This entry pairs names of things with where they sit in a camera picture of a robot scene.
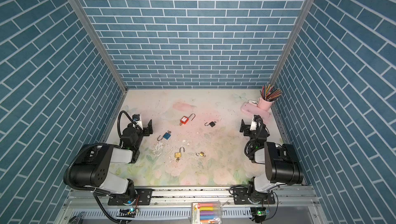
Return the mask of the blue padlock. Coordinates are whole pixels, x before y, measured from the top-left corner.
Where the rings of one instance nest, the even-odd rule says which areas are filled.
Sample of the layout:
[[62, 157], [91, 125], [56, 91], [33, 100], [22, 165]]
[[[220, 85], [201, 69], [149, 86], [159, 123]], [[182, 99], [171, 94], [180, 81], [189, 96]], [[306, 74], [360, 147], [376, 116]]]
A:
[[171, 137], [171, 131], [167, 131], [164, 135], [158, 136], [157, 141], [162, 141], [163, 139], [168, 140]]

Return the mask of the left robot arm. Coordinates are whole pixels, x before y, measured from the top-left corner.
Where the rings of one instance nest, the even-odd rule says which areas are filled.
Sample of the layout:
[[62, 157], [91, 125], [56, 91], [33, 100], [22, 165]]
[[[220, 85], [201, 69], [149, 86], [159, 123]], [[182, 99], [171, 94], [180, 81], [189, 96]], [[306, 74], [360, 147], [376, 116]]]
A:
[[152, 121], [146, 128], [130, 123], [121, 133], [121, 146], [108, 143], [84, 145], [64, 174], [64, 183], [97, 197], [108, 196], [110, 206], [149, 205], [153, 190], [136, 189], [132, 179], [109, 171], [112, 164], [134, 164], [140, 156], [143, 137], [153, 134]]

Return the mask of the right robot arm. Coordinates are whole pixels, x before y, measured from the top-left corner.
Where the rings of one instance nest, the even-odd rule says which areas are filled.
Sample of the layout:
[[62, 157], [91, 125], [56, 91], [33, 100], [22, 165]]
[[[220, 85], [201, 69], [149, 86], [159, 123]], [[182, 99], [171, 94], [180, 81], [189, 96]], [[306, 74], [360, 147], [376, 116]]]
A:
[[242, 188], [245, 193], [234, 193], [236, 204], [273, 204], [274, 189], [303, 183], [304, 173], [294, 146], [267, 141], [270, 133], [260, 116], [255, 115], [251, 124], [241, 121], [240, 133], [250, 138], [244, 148], [245, 156], [253, 164], [264, 165], [265, 172]]

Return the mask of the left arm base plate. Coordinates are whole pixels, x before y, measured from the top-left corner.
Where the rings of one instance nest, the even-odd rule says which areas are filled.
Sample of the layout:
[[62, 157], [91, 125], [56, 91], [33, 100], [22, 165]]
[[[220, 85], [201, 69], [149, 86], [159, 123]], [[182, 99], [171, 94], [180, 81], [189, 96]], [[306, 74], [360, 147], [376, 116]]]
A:
[[132, 196], [127, 193], [112, 194], [108, 200], [110, 206], [139, 206], [150, 205], [153, 189], [151, 188], [138, 188]]

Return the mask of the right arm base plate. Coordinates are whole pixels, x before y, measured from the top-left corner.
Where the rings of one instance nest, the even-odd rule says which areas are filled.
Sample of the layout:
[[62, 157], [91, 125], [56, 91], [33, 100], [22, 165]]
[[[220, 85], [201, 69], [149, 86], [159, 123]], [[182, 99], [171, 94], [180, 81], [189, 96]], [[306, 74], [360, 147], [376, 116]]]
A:
[[233, 197], [235, 205], [247, 205], [247, 204], [271, 205], [276, 203], [273, 194], [258, 193], [256, 191], [249, 193], [248, 189], [244, 187], [231, 188], [229, 192]]

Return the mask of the red padlock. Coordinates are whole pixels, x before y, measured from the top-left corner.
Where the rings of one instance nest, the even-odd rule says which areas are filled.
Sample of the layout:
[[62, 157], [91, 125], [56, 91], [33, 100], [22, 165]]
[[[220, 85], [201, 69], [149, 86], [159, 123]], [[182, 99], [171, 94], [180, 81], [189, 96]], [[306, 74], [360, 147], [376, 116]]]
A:
[[179, 123], [179, 125], [185, 125], [185, 124], [187, 124], [189, 121], [192, 121], [194, 118], [196, 117], [196, 115], [194, 114], [194, 113], [192, 113], [190, 116], [183, 116], [181, 119], [180, 119], [180, 123]]

